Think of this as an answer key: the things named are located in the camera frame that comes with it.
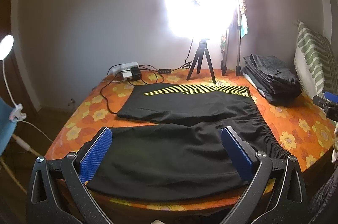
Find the floral cloth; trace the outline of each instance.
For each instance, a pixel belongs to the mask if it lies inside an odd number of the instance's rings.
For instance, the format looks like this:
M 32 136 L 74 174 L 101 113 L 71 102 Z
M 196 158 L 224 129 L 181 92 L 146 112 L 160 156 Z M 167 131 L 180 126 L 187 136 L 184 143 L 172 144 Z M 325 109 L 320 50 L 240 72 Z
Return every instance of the floral cloth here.
M 170 75 L 164 75 L 165 82 L 174 84 L 212 84 L 209 70 L 201 70 L 200 74 L 193 74 L 190 81 L 186 81 L 188 70 L 177 70 Z M 280 145 L 295 155 L 302 171 L 314 164 L 334 143 L 334 125 L 325 117 L 321 109 L 315 106 L 305 94 L 298 96 L 289 107 L 272 106 L 256 89 L 242 76 L 236 77 L 233 71 L 228 71 L 226 77 L 221 76 L 221 70 L 215 70 L 216 81 L 225 85 L 244 85 L 249 87 L 251 96 L 261 112 L 265 122 L 271 128 Z M 156 77 L 150 72 L 143 72 L 143 80 L 154 83 Z M 70 117 L 50 146 L 46 158 L 63 158 L 70 151 L 78 151 L 80 147 L 103 126 L 125 127 L 152 125 L 144 121 L 123 120 L 110 114 L 106 101 L 101 97 L 100 90 L 107 82 L 101 82 L 83 101 Z M 109 107 L 117 112 L 133 90 L 127 82 L 110 84 L 104 89 L 104 95 L 109 100 Z M 266 191 L 272 190 L 269 184 Z M 221 208 L 237 202 L 244 189 L 224 193 L 219 196 L 176 202 L 171 204 L 149 204 L 115 199 L 93 193 L 95 199 L 105 206 L 110 202 L 146 208 L 153 210 L 203 210 Z

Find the folded clothes stack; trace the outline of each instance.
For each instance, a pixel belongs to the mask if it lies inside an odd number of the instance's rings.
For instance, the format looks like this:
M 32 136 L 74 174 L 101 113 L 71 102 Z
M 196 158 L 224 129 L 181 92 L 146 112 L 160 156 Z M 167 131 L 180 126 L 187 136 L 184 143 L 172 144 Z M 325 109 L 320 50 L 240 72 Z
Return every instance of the folded clothes stack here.
M 243 76 L 270 104 L 287 106 L 301 93 L 299 80 L 277 57 L 251 54 L 244 60 Z

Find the striped fabric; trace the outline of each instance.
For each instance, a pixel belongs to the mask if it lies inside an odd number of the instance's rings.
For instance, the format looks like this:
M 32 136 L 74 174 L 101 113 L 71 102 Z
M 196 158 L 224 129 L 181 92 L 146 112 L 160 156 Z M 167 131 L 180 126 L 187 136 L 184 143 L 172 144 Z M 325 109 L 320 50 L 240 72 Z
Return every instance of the striped fabric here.
M 237 94 L 241 96 L 249 97 L 249 91 L 247 87 L 242 86 L 225 86 L 225 85 L 203 85 L 203 84 L 178 84 L 173 87 L 159 89 L 156 91 L 144 93 L 144 95 L 165 94 L 173 92 L 182 92 L 185 94 L 206 93 L 211 91 L 222 91 L 229 94 Z
M 331 44 L 298 21 L 295 68 L 305 92 L 313 97 L 325 91 L 338 94 L 338 65 Z

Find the metal tripod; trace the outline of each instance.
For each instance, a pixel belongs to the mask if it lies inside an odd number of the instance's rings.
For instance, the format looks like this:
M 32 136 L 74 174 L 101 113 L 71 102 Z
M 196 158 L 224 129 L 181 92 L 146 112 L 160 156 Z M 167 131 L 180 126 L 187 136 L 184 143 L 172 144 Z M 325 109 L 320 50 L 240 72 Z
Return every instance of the metal tripod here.
M 199 47 L 198 47 L 198 49 L 196 51 L 194 60 L 192 61 L 192 64 L 191 64 L 191 67 L 190 67 L 190 70 L 189 70 L 189 74 L 187 76 L 187 81 L 190 80 L 190 77 L 192 75 L 192 72 L 194 71 L 194 68 L 195 68 L 197 60 L 198 60 L 198 64 L 197 64 L 197 72 L 196 73 L 199 74 L 201 72 L 203 55 L 206 54 L 206 58 L 207 58 L 207 62 L 208 62 L 208 66 L 209 66 L 212 82 L 214 84 L 216 84 L 215 74 L 214 74 L 214 70 L 212 68 L 210 54 L 209 54 L 209 51 L 208 51 L 208 48 L 207 48 L 207 40 L 208 39 L 202 39 L 199 42 Z
M 229 51 L 229 36 L 230 36 L 230 28 L 237 28 L 238 30 L 238 50 L 237 50 L 237 66 L 236 66 L 236 76 L 239 76 L 241 73 L 241 67 L 239 66 L 239 60 L 241 58 L 241 33 L 242 33 L 242 14 L 239 6 L 239 0 L 236 0 L 237 11 L 234 13 L 234 17 L 231 21 L 231 25 L 226 30 L 226 50 L 223 53 L 223 60 L 221 61 L 221 70 L 222 76 L 226 75 L 227 66 L 226 61 L 228 59 L 228 51 Z

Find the bright light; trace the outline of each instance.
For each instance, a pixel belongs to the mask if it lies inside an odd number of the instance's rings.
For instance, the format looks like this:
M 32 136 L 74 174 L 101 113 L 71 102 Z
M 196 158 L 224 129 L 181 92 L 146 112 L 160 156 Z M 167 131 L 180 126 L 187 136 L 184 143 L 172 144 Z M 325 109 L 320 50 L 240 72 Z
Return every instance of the bright light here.
M 0 42 L 0 60 L 4 60 L 7 55 L 11 52 L 14 43 L 12 35 L 5 36 Z
M 231 23 L 235 0 L 165 0 L 169 27 L 179 37 L 220 39 Z

